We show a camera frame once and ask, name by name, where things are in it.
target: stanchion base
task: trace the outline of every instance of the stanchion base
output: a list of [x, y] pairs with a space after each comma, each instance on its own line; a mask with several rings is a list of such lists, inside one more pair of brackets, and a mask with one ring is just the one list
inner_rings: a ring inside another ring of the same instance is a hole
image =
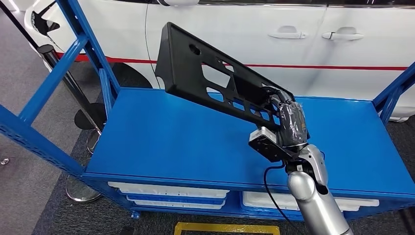
[[99, 192], [86, 186], [72, 176], [68, 176], [66, 179], [66, 194], [76, 202], [91, 202], [101, 196]]

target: red stripe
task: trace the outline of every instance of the red stripe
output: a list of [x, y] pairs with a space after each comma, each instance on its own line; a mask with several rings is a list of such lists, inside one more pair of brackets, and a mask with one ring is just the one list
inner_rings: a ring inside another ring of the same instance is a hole
[[[75, 61], [89, 61], [85, 54], [80, 54]], [[138, 64], [155, 64], [157, 60], [139, 60], [139, 59], [122, 59], [107, 56], [107, 61], [110, 63], [138, 63]], [[404, 71], [407, 67], [391, 67], [391, 66], [330, 66], [330, 65], [266, 65], [266, 64], [245, 64], [248, 67], [263, 67], [263, 68], [291, 68], [291, 69], [324, 69], [324, 70], [383, 70], [383, 71]]]

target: side mirror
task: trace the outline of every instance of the side mirror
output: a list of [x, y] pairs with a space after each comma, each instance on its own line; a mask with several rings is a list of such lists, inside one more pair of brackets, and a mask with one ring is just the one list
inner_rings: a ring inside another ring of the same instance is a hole
[[193, 6], [199, 0], [157, 0], [163, 6]]

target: black plastic wrap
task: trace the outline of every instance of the black plastic wrap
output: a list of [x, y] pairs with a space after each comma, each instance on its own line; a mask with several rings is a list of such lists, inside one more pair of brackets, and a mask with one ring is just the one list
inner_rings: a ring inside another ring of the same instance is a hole
[[297, 102], [279, 103], [278, 109], [283, 146], [307, 143], [308, 133], [301, 105]]

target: car window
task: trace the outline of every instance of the car window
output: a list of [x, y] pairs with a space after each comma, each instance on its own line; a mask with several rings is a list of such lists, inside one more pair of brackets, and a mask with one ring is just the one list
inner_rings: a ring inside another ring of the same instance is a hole
[[[151, 4], [159, 4], [157, 0], [148, 1]], [[200, 0], [199, 4], [327, 4], [327, 1], [328, 0]]]
[[114, 1], [126, 1], [126, 2], [134, 2], [134, 3], [152, 3], [153, 0], [114, 0]]
[[365, 6], [415, 6], [415, 0], [330, 0], [329, 4]]

